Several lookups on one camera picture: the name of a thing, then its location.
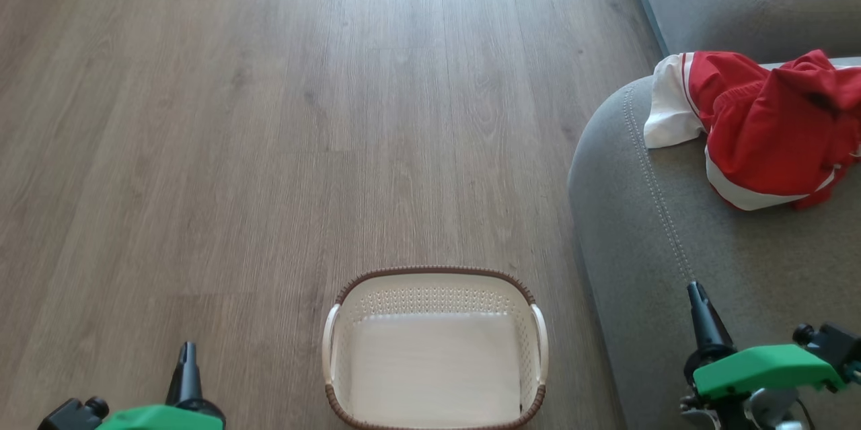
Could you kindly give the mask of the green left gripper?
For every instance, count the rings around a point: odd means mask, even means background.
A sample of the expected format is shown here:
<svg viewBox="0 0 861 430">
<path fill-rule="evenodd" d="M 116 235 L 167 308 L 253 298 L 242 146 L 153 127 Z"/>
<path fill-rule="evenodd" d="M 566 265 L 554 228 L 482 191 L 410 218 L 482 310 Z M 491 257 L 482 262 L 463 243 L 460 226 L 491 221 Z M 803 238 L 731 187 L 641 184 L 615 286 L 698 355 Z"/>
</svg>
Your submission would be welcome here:
<svg viewBox="0 0 861 430">
<path fill-rule="evenodd" d="M 96 430 L 227 430 L 224 412 L 203 398 L 196 344 L 180 347 L 165 404 L 122 410 Z"/>
</svg>

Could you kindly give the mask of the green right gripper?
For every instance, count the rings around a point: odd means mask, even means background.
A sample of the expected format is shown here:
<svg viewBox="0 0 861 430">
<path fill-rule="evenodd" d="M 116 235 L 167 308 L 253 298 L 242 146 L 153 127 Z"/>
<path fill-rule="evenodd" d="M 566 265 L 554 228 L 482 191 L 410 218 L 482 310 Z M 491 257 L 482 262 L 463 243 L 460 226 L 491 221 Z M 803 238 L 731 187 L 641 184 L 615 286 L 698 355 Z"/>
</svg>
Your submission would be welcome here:
<svg viewBox="0 0 861 430">
<path fill-rule="evenodd" d="M 735 344 L 714 308 L 704 286 L 687 286 L 697 341 L 695 354 L 713 361 L 693 371 L 699 396 L 720 400 L 760 389 L 842 390 L 846 382 L 828 362 L 798 345 L 760 345 L 735 353 Z"/>
</svg>

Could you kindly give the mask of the red white striped shorts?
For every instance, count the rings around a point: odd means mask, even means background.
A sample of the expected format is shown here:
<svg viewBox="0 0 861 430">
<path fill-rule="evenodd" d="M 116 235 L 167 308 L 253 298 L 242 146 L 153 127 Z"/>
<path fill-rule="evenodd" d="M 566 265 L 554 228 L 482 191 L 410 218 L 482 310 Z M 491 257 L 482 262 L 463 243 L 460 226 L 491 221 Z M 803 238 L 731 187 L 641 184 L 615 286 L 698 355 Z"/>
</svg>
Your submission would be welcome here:
<svg viewBox="0 0 861 430">
<path fill-rule="evenodd" d="M 646 148 L 704 135 L 708 182 L 744 211 L 825 202 L 861 163 L 861 118 L 757 99 L 769 68 L 738 52 L 699 50 L 661 60 L 652 75 Z"/>
</svg>

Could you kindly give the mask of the white laundry basket brown rim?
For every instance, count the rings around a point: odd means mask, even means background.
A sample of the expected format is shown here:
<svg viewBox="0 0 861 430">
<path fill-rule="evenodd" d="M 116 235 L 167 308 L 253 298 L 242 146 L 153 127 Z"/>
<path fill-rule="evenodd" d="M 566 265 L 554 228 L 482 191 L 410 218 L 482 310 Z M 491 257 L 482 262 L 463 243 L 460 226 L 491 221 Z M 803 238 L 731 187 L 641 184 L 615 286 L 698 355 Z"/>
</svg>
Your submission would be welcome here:
<svg viewBox="0 0 861 430">
<path fill-rule="evenodd" d="M 550 336 L 511 275 L 382 268 L 336 296 L 321 369 L 330 408 L 356 430 L 519 430 L 546 398 Z"/>
</svg>

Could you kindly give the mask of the grey fabric sofa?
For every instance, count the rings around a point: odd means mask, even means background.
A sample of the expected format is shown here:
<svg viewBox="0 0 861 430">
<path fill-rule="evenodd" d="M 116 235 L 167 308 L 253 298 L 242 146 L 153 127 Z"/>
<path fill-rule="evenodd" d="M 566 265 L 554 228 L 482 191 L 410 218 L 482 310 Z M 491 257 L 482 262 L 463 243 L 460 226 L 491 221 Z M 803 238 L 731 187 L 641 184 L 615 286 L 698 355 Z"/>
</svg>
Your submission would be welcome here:
<svg viewBox="0 0 861 430">
<path fill-rule="evenodd" d="M 790 344 L 804 323 L 861 336 L 861 160 L 824 203 L 736 209 L 708 182 L 704 138 L 648 148 L 653 85 L 633 81 L 600 105 L 568 197 L 626 427 L 693 430 L 679 414 L 697 347 L 692 281 L 739 349 Z"/>
</svg>

